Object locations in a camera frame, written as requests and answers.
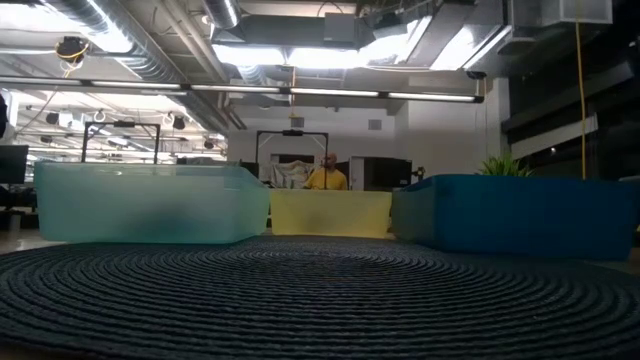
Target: yellow cable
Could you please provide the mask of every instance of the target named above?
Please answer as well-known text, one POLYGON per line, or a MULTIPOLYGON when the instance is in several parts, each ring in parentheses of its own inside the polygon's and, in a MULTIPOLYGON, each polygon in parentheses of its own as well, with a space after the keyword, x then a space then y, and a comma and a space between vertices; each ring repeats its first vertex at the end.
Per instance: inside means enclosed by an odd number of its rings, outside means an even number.
MULTIPOLYGON (((296 86, 296 67, 293 66, 293 69, 291 72, 291 87, 293 88, 295 86, 296 86)), ((291 114, 289 115, 289 119, 292 119, 296 116, 295 109, 296 109, 296 96, 291 94, 291 114)))
POLYGON ((60 43, 57 43, 57 44, 56 44, 56 55, 58 55, 58 57, 59 57, 59 58, 61 58, 61 59, 73 59, 73 58, 76 58, 76 57, 78 57, 78 56, 80 56, 80 55, 84 54, 84 53, 89 49, 89 43, 87 43, 87 44, 84 46, 84 49, 82 49, 82 50, 78 51, 77 53, 75 53, 75 54, 73 54, 73 55, 60 55, 60 54, 58 53, 58 46, 60 46, 60 43))
POLYGON ((587 105, 584 95, 584 76, 582 72, 582 48, 580 41, 580 5, 582 0, 576 1, 576 43, 578 47, 578 86, 580 88, 580 106, 582 109, 582 180, 587 180, 587 105))

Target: man in yellow shirt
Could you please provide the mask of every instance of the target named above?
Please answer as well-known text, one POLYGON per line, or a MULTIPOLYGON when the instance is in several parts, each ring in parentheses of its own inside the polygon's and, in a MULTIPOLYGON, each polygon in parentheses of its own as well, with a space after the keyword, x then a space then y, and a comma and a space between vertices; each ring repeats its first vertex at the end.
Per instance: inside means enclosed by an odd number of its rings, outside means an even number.
POLYGON ((324 161, 324 167, 309 176, 304 184, 305 189, 324 190, 325 172, 327 174, 327 190, 347 190, 347 177, 336 169, 338 157, 331 153, 324 161))

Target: dark rug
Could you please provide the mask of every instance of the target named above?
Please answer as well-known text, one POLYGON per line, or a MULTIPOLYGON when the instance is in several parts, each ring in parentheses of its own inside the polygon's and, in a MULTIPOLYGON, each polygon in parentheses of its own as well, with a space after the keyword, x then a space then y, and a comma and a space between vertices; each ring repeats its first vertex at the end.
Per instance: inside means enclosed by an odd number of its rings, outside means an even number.
POLYGON ((639 359, 640 279, 384 240, 0 257, 0 342, 81 358, 639 359))

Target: floor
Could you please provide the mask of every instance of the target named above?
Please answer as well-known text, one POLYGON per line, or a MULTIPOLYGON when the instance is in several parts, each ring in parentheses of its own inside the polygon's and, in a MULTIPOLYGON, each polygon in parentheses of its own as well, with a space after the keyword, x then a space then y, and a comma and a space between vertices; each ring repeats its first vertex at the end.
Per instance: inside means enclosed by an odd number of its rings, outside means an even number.
MULTIPOLYGON (((29 250, 46 246, 59 246, 65 243, 49 242, 44 240, 37 230, 23 230, 18 234, 10 234, 8 232, 0 232, 0 254, 10 253, 14 251, 29 250)), ((604 266, 619 271, 627 272, 636 276, 640 276, 640 248, 634 248, 627 262, 592 262, 595 265, 604 266)), ((62 359, 50 353, 41 353, 38 351, 15 350, 8 348, 0 348, 0 359, 7 360, 44 360, 44 359, 62 359)))
MULTIPOLYGON (((37 249, 46 246, 64 245, 65 243, 46 241, 37 230, 22 230, 18 234, 0 232, 0 254, 13 251, 37 249)), ((628 261, 588 261, 591 264, 608 267, 629 274, 640 276, 640 247, 632 249, 628 261)))

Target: plastic bin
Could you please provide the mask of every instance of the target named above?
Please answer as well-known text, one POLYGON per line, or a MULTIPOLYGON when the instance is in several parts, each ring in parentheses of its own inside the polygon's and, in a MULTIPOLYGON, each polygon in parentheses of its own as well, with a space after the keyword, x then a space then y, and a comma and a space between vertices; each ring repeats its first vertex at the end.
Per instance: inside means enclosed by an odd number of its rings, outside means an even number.
POLYGON ((391 193, 373 191, 271 190, 276 235, 384 238, 391 193))
POLYGON ((266 228, 269 190, 241 167, 40 162, 35 170, 47 240, 230 243, 266 228))
POLYGON ((445 251, 625 260, 633 195, 614 182, 441 175, 393 194, 392 229, 445 251))

